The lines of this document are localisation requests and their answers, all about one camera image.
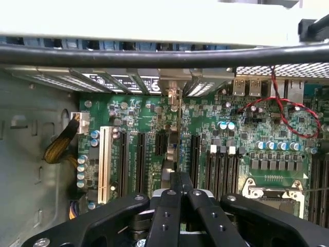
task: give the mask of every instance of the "metal screw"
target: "metal screw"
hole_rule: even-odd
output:
[[[47,247],[49,244],[50,240],[48,238],[41,238],[34,243],[33,247]]]
[[[231,202],[236,201],[236,197],[234,196],[227,196],[227,199],[230,200]]]
[[[35,85],[34,85],[33,83],[31,83],[31,84],[29,85],[29,89],[35,89]]]
[[[135,200],[136,200],[136,201],[140,201],[140,200],[143,200],[143,199],[144,199],[144,197],[142,197],[142,196],[136,196],[136,197],[135,197]]]
[[[167,192],[167,194],[169,194],[169,195],[175,195],[175,194],[176,194],[176,192],[175,192],[175,191],[173,191],[173,190],[171,189],[171,190],[169,190],[169,191]]]
[[[144,247],[146,239],[141,239],[136,243],[136,247]]]
[[[200,196],[201,191],[200,190],[195,190],[195,191],[193,191],[193,194],[196,195],[196,196]]]

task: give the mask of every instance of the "black cable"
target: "black cable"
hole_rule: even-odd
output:
[[[308,32],[312,35],[315,35],[326,27],[329,27],[329,14],[311,24],[308,27]]]
[[[329,44],[215,51],[58,50],[0,45],[0,64],[93,68],[211,68],[329,62]]]

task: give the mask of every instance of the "motherboard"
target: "motherboard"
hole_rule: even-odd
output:
[[[317,88],[310,85],[306,90],[312,92],[305,95],[304,104],[319,114],[322,124],[329,122],[329,104],[316,97]],[[292,134],[280,121],[274,101],[238,113],[255,101],[252,96],[219,90],[202,98],[183,98],[180,110],[169,100],[81,94],[80,111],[89,114],[89,130],[79,136],[77,187],[86,193],[88,210],[133,191],[152,197],[154,190],[168,188],[172,170],[166,162],[172,155],[175,169],[189,172],[194,187],[211,191],[217,200],[229,192],[241,193],[304,219],[321,207],[310,205],[315,192],[302,190],[321,186],[314,183],[328,172],[321,164],[317,167],[316,158],[319,142],[326,145],[327,130],[318,139]],[[315,131],[306,111],[286,106],[285,114],[299,132]],[[172,133],[179,133],[174,145]],[[311,180],[312,173],[318,177]]]

